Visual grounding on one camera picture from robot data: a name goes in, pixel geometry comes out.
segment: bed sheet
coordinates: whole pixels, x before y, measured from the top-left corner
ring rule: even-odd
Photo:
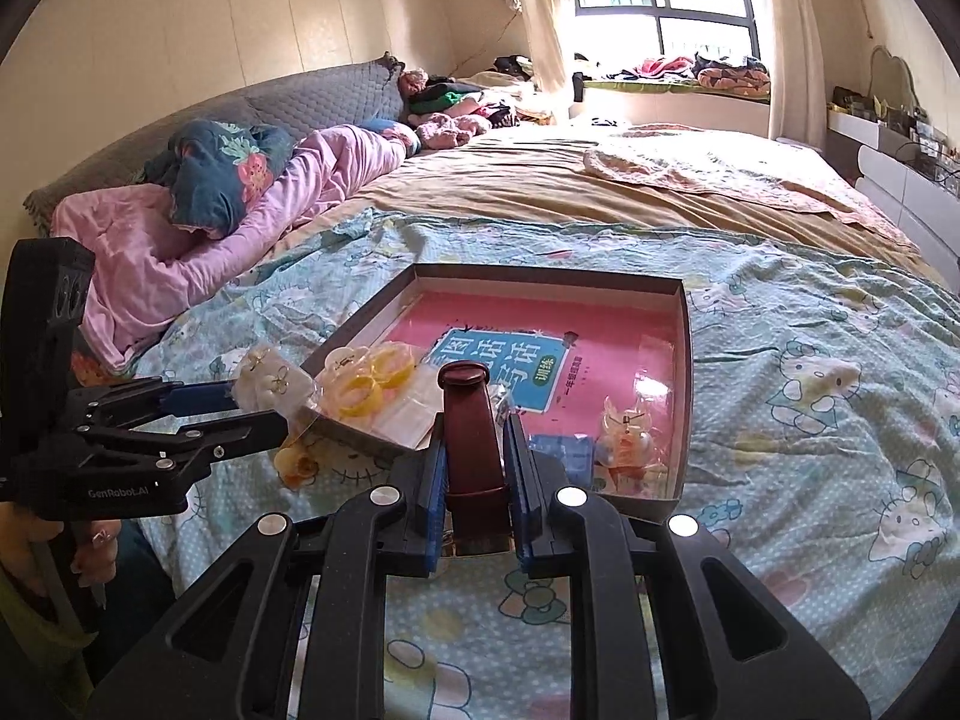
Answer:
[[[723,194],[690,194],[587,175],[584,153],[616,138],[615,127],[506,127],[451,151],[424,153],[366,186],[340,208],[281,241],[269,256],[366,207],[443,217],[535,223],[630,223],[752,233],[842,254],[875,257],[942,283],[912,245],[890,241],[829,214],[769,208]]]
[[[413,262],[682,278],[694,400],[680,511],[813,632],[875,716],[889,706],[960,600],[956,298],[885,262],[757,236],[368,209],[184,314],[137,372],[227,378],[254,341],[301,361]],[[291,493],[259,455],[217,464],[187,512],[141,525],[182,591],[258,514],[326,514],[385,475],[344,455]],[[511,555],[446,560],[433,580],[391,581],[386,619],[388,716],[566,717],[565,581],[529,581]]]

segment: person's sleeve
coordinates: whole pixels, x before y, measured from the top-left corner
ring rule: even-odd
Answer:
[[[23,655],[66,707],[80,714],[93,685],[83,665],[83,648],[93,635],[70,635],[31,608],[0,567],[0,615]]]

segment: quilted headboard cover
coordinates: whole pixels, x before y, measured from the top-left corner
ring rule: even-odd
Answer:
[[[56,204],[78,191],[123,186],[143,163],[167,145],[190,119],[217,119],[249,127],[275,124],[296,138],[334,124],[364,119],[400,119],[403,100],[397,78],[403,63],[388,53],[373,62],[299,73],[264,81],[191,105],[138,129],[83,160],[70,172],[27,195],[23,205],[42,235],[50,232]]]

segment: hand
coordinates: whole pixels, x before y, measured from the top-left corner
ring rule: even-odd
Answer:
[[[80,574],[78,584],[88,587],[110,581],[116,574],[117,536],[120,520],[100,520],[89,526],[89,541],[77,547],[70,570]],[[30,545],[50,541],[64,529],[62,522],[47,522],[27,509],[0,503],[0,563],[14,579],[40,597],[47,589]]]

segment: curtain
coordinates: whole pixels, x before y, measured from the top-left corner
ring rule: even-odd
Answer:
[[[568,118],[573,105],[570,31],[575,8],[573,0],[520,0],[523,24],[534,64],[534,80],[541,91],[551,95],[554,116]]]
[[[770,68],[770,138],[823,146],[824,57],[813,0],[754,0],[761,53]]]

